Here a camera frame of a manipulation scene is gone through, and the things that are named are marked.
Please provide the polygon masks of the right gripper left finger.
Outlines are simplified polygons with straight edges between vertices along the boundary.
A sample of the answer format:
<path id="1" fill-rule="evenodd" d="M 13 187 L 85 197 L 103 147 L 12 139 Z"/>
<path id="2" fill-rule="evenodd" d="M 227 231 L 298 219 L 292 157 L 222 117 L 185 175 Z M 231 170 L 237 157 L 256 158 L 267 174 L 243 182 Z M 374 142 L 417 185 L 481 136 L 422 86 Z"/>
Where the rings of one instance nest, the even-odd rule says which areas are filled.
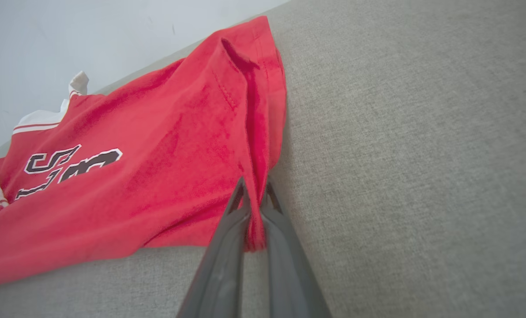
<path id="1" fill-rule="evenodd" d="M 240 178 L 196 270 L 177 317 L 240 316 L 245 236 L 250 217 L 250 197 L 244 179 Z"/>

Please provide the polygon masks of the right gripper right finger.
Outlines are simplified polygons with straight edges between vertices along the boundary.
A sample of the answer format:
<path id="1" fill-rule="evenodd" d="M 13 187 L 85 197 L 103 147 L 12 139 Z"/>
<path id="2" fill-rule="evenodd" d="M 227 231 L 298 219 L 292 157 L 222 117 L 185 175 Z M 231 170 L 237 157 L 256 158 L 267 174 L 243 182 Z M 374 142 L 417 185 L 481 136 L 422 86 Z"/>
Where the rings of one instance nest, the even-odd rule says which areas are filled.
<path id="1" fill-rule="evenodd" d="M 261 219 L 267 240 L 271 318 L 331 318 L 311 264 L 271 181 L 262 199 Z"/>

